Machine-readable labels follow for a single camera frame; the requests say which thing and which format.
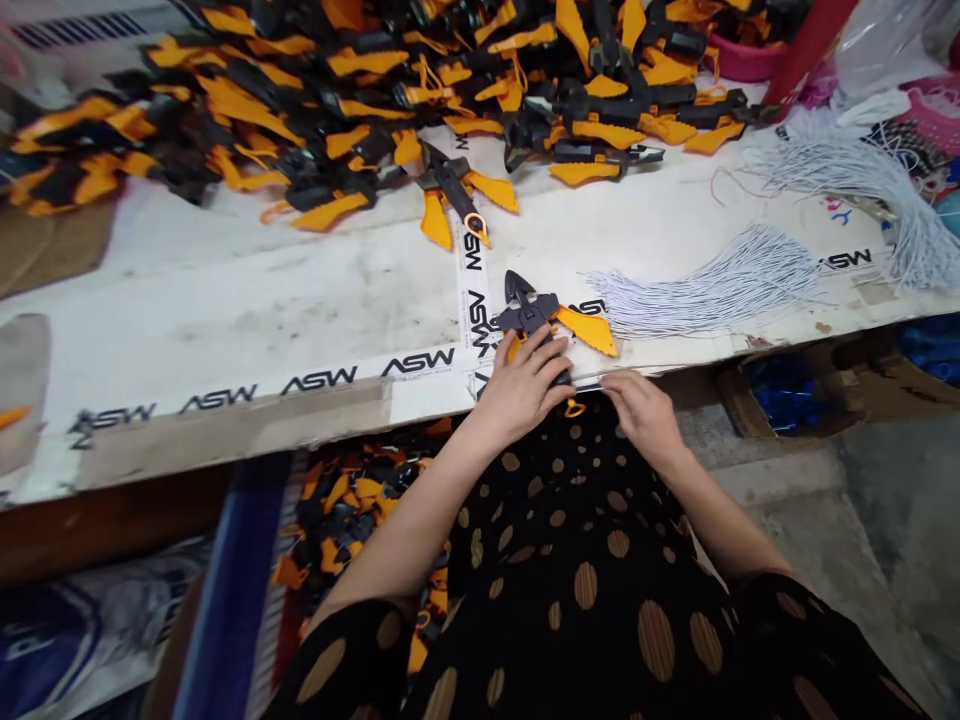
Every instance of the polka dot dress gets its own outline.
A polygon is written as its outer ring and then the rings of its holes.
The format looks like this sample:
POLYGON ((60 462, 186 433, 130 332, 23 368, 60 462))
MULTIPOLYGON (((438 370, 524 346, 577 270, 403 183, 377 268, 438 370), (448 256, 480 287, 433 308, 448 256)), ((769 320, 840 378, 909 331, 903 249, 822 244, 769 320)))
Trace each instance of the polka dot dress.
POLYGON ((264 717, 925 717, 795 581, 734 602, 602 396, 504 452, 450 542, 449 614, 409 694, 412 628, 367 601, 306 639, 264 717))

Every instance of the bundle of white strings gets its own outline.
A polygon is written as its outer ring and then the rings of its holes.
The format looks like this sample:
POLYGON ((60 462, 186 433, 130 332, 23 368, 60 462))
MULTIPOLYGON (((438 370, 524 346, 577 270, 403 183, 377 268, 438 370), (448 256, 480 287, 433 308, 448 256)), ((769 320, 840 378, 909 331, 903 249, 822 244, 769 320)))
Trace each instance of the bundle of white strings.
POLYGON ((917 194, 907 171, 915 153, 897 141, 857 140, 816 119, 816 113, 791 118, 788 140, 748 147, 744 169, 772 190, 883 200, 899 218, 893 276, 913 290, 960 287, 960 240, 917 194))
POLYGON ((587 273, 614 335, 630 340, 736 330, 751 318, 813 299, 817 261, 791 237, 750 225, 714 260, 669 282, 587 273))

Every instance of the red tube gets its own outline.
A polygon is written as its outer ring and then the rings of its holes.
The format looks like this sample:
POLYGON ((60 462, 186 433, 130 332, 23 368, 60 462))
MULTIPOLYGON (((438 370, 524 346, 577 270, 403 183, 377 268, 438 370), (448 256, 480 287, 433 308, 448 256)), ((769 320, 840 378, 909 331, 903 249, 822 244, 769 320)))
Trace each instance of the red tube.
POLYGON ((774 118, 777 122, 786 117, 797 101, 810 73, 820 65, 856 7, 857 0, 817 0, 810 8, 763 98, 764 105, 783 105, 774 118))

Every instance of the woman's right hand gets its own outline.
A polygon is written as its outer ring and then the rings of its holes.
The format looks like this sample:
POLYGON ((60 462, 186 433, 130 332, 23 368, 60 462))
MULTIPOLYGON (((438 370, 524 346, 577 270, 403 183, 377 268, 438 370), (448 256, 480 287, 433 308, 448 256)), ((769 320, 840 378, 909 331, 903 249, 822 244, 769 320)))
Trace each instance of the woman's right hand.
POLYGON ((600 380, 620 416, 620 427, 661 476, 690 455, 680 436, 670 396, 635 370, 617 370, 600 380))

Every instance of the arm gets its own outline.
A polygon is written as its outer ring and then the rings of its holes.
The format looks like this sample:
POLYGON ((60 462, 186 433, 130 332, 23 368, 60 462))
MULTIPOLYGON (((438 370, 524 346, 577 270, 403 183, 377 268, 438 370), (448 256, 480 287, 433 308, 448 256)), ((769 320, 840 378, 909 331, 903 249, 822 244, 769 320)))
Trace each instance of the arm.
POLYGON ((717 572, 731 588, 761 572, 793 568, 737 502, 704 470, 680 437, 670 397, 632 370, 601 381, 620 426, 680 504, 717 572))
POLYGON ((412 620, 424 583, 477 478, 507 445, 576 393, 569 386, 550 387, 571 363, 558 357, 566 349, 566 338, 538 348, 548 334, 546 326, 541 328, 509 365, 507 352, 516 335, 504 336, 493 376, 476 408, 347 566, 309 631, 338 610, 373 598, 394 603, 412 620))

